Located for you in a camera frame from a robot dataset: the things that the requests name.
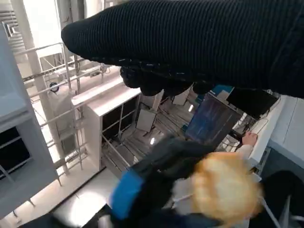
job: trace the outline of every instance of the blue fabric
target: blue fabric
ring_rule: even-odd
[[[215,96],[219,95],[220,92],[222,92],[223,90],[230,93],[232,90],[232,86],[227,86],[227,85],[217,85],[216,87],[214,87],[214,89],[212,90],[212,92],[215,93]]]
[[[129,211],[137,194],[141,190],[143,180],[133,170],[129,170],[120,180],[112,194],[112,212],[120,220],[129,215]]]

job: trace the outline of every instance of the fluorescent light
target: fluorescent light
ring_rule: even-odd
[[[153,145],[155,142],[155,138],[151,138],[150,144]]]
[[[191,112],[192,109],[193,109],[193,105],[190,105],[189,112]]]

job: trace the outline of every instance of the white sleeve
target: white sleeve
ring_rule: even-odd
[[[247,160],[253,150],[253,146],[251,145],[242,145],[238,148],[237,153],[242,156],[244,160]]]

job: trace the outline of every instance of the desk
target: desk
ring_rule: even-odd
[[[269,146],[304,168],[304,100],[287,97]]]
[[[256,166],[260,163],[264,154],[265,148],[268,145],[269,139],[276,127],[278,118],[283,110],[286,103],[286,96],[281,96],[281,99],[274,104],[274,108],[268,113],[266,117],[262,117],[256,124],[251,128],[253,133],[258,135],[257,142],[249,156],[249,165],[251,167]]]

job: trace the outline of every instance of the monitor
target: monitor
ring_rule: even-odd
[[[206,94],[185,132],[186,137],[214,148],[224,140],[241,114],[211,94]]]
[[[260,119],[277,98],[264,90],[234,88],[227,101],[255,119]]]

